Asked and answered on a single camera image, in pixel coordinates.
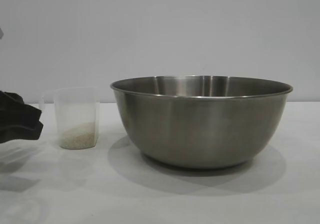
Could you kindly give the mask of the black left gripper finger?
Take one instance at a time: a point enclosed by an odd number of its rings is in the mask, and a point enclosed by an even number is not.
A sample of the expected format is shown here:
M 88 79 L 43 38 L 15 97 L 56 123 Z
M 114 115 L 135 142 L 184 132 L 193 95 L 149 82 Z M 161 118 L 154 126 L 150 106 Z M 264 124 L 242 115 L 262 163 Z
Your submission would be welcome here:
M 35 128 L 24 126 L 10 126 L 0 129 L 0 143 L 4 144 L 15 140 L 38 140 L 44 125 L 39 121 Z
M 14 92 L 0 92 L 0 131 L 10 135 L 40 135 L 42 111 Z

